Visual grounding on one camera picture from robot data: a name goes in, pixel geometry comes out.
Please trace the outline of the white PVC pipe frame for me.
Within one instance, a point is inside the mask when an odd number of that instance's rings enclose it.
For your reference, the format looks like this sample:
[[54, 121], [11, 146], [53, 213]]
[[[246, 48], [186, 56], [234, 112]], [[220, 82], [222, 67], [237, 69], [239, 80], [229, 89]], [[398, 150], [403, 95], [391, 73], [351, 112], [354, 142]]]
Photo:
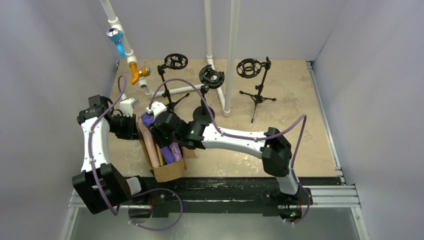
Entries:
[[[134, 50], [131, 48], [128, 39], [125, 34], [125, 30], [116, 15], [111, 3], [109, 0], [101, 0], [100, 4], [107, 16], [107, 22], [110, 25], [110, 28], [118, 28], [123, 32], [122, 43], [124, 45], [124, 51], [126, 56], [120, 57], [125, 59], [129, 67], [130, 62], [136, 62], [138, 65], [138, 59]], [[240, 6], [241, 2], [239, 0], [232, 0], [230, 2], [230, 22], [229, 22], [229, 38], [228, 38], [228, 57], [227, 57], [227, 68], [226, 68], [226, 87], [225, 90], [222, 90], [221, 87], [217, 88], [217, 94], [222, 108], [222, 114], [225, 117], [231, 115], [231, 101], [232, 101], [232, 89], [234, 83], [234, 68], [235, 68], [235, 54], [236, 54], [236, 45], [238, 37], [238, 27], [239, 27], [239, 16], [240, 16]], [[212, 65], [215, 70], [215, 63], [213, 59], [213, 50], [212, 50], [212, 12], [211, 12], [211, 1], [204, 1], [204, 14], [205, 14], [205, 27], [206, 27], [206, 61], [209, 65]], [[149, 85], [146, 81], [146, 77], [141, 77], [136, 83], [142, 88], [145, 94], [154, 99], [157, 97], [157, 93], [152, 93]]]

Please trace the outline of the aluminium frame rail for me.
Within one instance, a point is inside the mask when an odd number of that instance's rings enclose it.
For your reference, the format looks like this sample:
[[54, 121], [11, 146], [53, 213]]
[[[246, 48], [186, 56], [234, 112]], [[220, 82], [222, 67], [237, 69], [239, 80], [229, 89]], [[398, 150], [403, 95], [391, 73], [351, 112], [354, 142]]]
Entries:
[[223, 199], [204, 194], [184, 200], [168, 217], [151, 217], [133, 225], [124, 205], [119, 214], [92, 214], [76, 192], [72, 194], [62, 240], [367, 240], [354, 186], [312, 186], [312, 203], [302, 205], [303, 220], [294, 224], [260, 213], [251, 200]]

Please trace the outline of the black round-base mic stand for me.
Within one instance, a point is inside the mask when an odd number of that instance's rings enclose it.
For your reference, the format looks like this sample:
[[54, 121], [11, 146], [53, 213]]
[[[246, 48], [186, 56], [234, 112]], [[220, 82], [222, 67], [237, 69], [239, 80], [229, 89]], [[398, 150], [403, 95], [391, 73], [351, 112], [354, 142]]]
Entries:
[[[200, 94], [206, 100], [206, 95], [209, 90], [217, 89], [221, 87], [225, 81], [225, 74], [223, 71], [215, 70], [211, 64], [203, 67], [199, 72], [199, 80], [202, 84], [200, 87]], [[215, 118], [215, 112], [211, 106], [209, 106], [211, 115], [209, 114], [206, 104], [203, 100], [200, 101], [198, 106], [193, 112], [193, 119], [195, 121], [211, 123]]]

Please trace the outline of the glitter purple microphone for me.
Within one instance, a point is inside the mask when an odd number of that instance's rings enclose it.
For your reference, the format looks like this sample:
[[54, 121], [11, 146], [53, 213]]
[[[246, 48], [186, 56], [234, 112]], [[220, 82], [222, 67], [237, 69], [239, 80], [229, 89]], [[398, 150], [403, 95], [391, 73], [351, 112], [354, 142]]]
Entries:
[[184, 158], [183, 152], [182, 152], [178, 143], [176, 143], [176, 142], [171, 143], [169, 145], [169, 149], [171, 151], [171, 154], [172, 154], [175, 162], [178, 162], [178, 161], [180, 161]]

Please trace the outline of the pink microphone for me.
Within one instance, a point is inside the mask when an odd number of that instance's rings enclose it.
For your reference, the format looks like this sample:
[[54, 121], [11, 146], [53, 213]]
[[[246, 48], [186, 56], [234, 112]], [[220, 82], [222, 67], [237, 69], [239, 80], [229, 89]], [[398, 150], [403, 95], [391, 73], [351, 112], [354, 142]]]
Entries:
[[156, 150], [156, 145], [153, 140], [150, 130], [144, 125], [141, 118], [137, 120], [137, 127], [142, 135], [142, 139], [148, 154], [150, 165], [153, 169], [160, 167], [160, 160]]

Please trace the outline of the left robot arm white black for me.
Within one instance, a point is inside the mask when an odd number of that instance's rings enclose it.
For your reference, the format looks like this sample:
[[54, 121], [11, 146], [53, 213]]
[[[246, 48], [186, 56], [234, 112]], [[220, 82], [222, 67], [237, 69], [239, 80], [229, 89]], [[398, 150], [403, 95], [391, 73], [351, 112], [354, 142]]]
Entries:
[[123, 176], [110, 161], [109, 134], [122, 140], [142, 140], [136, 116], [113, 114], [112, 100], [95, 95], [89, 107], [81, 110], [77, 122], [84, 138], [81, 172], [72, 177], [74, 190], [92, 214], [106, 210], [118, 212], [119, 205], [130, 201], [145, 185], [141, 177]]

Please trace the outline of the black table edge rail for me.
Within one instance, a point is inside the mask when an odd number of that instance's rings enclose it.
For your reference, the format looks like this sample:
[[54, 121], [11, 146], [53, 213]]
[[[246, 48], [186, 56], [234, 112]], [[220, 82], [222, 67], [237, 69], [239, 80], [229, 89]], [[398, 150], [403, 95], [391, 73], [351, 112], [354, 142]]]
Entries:
[[141, 177], [141, 196], [119, 205], [147, 209], [154, 218], [170, 213], [261, 214], [264, 217], [299, 219], [312, 205], [312, 187], [341, 186], [336, 177], [301, 177], [302, 188], [294, 196], [281, 193], [274, 177], [185, 177], [157, 182]]

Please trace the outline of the brown cardboard box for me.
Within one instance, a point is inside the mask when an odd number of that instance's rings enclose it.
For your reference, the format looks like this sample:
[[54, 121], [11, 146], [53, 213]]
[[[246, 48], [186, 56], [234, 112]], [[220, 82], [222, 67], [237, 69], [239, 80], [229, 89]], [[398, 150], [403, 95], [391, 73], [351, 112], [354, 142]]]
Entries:
[[173, 180], [176, 180], [176, 179], [183, 177], [184, 174], [185, 174], [185, 171], [187, 169], [186, 164], [185, 164], [185, 160], [186, 159], [195, 159], [195, 158], [198, 157], [198, 155], [196, 154], [196, 152], [193, 149], [187, 149], [185, 147], [182, 147], [179, 144], [181, 151], [182, 151], [182, 154], [183, 154], [183, 159], [181, 159], [179, 161], [175, 161], [174, 163], [167, 164], [164, 160], [164, 157], [163, 157], [163, 155], [160, 151], [159, 146], [155, 143], [156, 151], [157, 151], [159, 162], [160, 162], [160, 167], [152, 168], [150, 160], [149, 160], [149, 156], [148, 156], [148, 153], [147, 153], [147, 150], [146, 150], [146, 146], [145, 146], [145, 143], [143, 141], [143, 136], [142, 136], [141, 133], [140, 133], [140, 136], [141, 136], [140, 145], [143, 149], [143, 153], [145, 155], [145, 159], [146, 159], [146, 162], [147, 162], [147, 165], [148, 165], [148, 169], [153, 174], [156, 181], [159, 182], [159, 183], [169, 182], [169, 181], [173, 181]]

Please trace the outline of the blue toy microphone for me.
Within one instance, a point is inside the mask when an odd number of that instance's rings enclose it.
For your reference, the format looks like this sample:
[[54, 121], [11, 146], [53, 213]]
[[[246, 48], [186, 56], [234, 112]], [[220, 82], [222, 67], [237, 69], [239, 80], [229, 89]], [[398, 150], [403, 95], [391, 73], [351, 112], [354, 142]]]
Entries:
[[124, 33], [116, 27], [111, 27], [107, 33], [107, 37], [111, 42], [115, 44], [116, 50], [121, 58], [126, 56], [124, 44], [122, 39], [124, 37]]

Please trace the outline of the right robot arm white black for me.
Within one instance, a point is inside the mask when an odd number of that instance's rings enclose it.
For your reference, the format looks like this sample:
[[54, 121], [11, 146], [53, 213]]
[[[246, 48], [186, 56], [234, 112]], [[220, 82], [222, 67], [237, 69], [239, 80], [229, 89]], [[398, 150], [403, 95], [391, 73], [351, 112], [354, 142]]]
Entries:
[[294, 196], [299, 190], [292, 145], [275, 127], [266, 132], [216, 128], [208, 122], [185, 122], [168, 111], [154, 115], [153, 126], [161, 136], [190, 150], [221, 149], [260, 159], [263, 170], [276, 178], [281, 193]]

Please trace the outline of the orange toy microphone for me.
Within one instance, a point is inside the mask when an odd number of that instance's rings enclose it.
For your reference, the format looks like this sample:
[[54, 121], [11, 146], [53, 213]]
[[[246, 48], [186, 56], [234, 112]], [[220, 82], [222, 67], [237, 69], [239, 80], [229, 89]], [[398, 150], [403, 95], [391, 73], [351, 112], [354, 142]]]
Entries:
[[138, 65], [134, 61], [130, 62], [128, 65], [131, 69], [131, 74], [132, 74], [131, 84], [132, 85], [135, 85], [140, 80], [141, 77], [148, 77], [151, 75], [151, 70], [147, 66], [143, 66], [140, 69], [138, 69]]

